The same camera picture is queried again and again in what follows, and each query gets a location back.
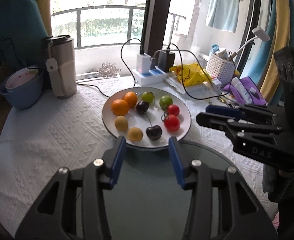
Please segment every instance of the black charger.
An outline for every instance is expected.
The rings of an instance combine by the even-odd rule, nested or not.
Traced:
[[[174,65],[175,56],[176,54],[168,50],[161,51],[159,53],[158,68],[164,72],[169,72],[169,69]]]

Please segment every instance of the thermos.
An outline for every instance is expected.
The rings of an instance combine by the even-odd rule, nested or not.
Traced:
[[[69,35],[43,38],[42,51],[55,96],[65,99],[75,94],[74,39]]]

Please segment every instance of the tag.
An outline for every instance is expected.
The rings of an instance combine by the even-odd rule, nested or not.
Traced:
[[[50,83],[55,97],[64,96],[61,89],[62,80],[58,71],[58,64],[55,58],[49,58],[46,61],[47,71],[50,77]]]

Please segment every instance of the blue curtain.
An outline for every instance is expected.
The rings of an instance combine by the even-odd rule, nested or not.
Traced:
[[[266,62],[269,57],[272,40],[275,34],[275,27],[276,27],[276,0],[272,0],[271,15],[269,18],[268,27],[266,31],[266,33],[269,35],[271,40],[268,42],[262,43],[258,56],[248,72],[248,76],[253,80],[253,82],[256,85],[258,84],[262,76]]]
[[[47,36],[36,0],[0,0],[0,41],[10,37],[22,62],[43,64],[41,39]],[[0,44],[7,60],[22,68],[8,41]]]
[[[289,0],[289,8],[290,8],[290,38],[289,38],[289,46],[294,46],[294,2],[293,0]],[[279,103],[281,95],[284,92],[284,88],[281,84],[278,85],[278,88],[270,101],[270,105],[276,106]]]

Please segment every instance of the red cherry tomato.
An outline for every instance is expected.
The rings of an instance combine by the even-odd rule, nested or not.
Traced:
[[[180,128],[180,122],[179,122],[177,116],[175,116],[173,114],[166,116],[166,118],[164,120],[164,125],[169,132],[178,131]]]
[[[177,116],[177,115],[179,115],[180,110],[179,110],[178,106],[170,105],[167,107],[167,112],[168,112],[168,114],[173,114],[173,115]]]

